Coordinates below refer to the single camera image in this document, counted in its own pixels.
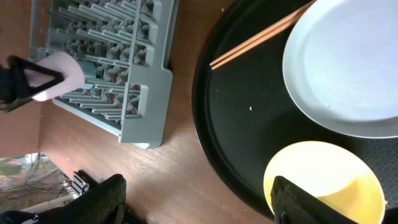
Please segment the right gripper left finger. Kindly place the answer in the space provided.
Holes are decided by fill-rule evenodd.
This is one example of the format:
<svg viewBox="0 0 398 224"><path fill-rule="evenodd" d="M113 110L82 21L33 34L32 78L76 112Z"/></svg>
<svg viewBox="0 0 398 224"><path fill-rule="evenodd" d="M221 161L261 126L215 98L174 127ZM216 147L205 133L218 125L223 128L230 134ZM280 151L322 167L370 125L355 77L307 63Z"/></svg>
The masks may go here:
<svg viewBox="0 0 398 224"><path fill-rule="evenodd" d="M41 213L8 210L1 213L1 224L77 224L124 221L126 180L114 174L87 193L62 207Z"/></svg>

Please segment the yellow bowl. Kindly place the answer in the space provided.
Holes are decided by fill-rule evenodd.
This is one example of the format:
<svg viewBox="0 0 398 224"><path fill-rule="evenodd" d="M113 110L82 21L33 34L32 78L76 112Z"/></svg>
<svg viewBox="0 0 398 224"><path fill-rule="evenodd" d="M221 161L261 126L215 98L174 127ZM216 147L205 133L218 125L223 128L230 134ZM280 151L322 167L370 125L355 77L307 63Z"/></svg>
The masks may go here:
<svg viewBox="0 0 398 224"><path fill-rule="evenodd" d="M271 211L272 186L285 177L356 223L381 223L385 197L370 167L352 152L321 141L303 141L281 149L264 173L264 195Z"/></svg>

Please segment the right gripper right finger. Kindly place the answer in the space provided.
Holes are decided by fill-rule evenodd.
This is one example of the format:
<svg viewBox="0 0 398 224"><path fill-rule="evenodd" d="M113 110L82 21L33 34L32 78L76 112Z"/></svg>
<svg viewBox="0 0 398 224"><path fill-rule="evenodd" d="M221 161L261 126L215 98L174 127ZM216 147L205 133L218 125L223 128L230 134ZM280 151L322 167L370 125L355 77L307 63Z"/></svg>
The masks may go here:
<svg viewBox="0 0 398 224"><path fill-rule="evenodd" d="M355 224L282 176L274 179L271 202L276 224Z"/></svg>

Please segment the blue plastic cup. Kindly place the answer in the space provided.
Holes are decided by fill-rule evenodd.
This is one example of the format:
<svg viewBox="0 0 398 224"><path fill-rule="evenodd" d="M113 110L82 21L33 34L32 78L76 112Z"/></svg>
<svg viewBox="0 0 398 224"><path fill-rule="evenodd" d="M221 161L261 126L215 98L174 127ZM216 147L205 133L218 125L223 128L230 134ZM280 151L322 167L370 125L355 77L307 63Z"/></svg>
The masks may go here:
<svg viewBox="0 0 398 224"><path fill-rule="evenodd" d="M87 79L96 79L96 66L94 65L93 62L85 62L85 61L78 61L79 66L81 67L83 74L84 74L84 79L85 83L82 86L82 89L89 90L91 89L94 84L87 83Z"/></svg>

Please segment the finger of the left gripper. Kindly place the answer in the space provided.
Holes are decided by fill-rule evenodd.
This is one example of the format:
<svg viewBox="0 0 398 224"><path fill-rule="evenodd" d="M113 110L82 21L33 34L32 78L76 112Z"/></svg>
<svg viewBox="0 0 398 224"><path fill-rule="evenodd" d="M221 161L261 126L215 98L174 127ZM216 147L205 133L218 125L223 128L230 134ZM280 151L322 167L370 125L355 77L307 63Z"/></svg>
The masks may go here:
<svg viewBox="0 0 398 224"><path fill-rule="evenodd" d="M1 66L1 111L4 113L30 103L34 95L65 80L62 73L15 55L9 56L7 62L8 68ZM51 79L38 86L31 86L26 71L50 76Z"/></svg>

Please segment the pink plastic cup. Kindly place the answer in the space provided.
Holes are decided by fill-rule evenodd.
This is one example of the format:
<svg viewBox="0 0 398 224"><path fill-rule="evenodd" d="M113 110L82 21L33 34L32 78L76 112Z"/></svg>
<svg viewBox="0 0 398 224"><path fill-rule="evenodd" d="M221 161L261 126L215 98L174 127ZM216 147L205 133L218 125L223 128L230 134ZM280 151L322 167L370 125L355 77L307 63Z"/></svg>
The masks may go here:
<svg viewBox="0 0 398 224"><path fill-rule="evenodd" d="M33 95L32 99L35 101L47 101L56 98L72 90L81 88L85 83L83 70L80 65L72 56L65 52L55 52L35 64L60 72L64 78L64 81Z"/></svg>

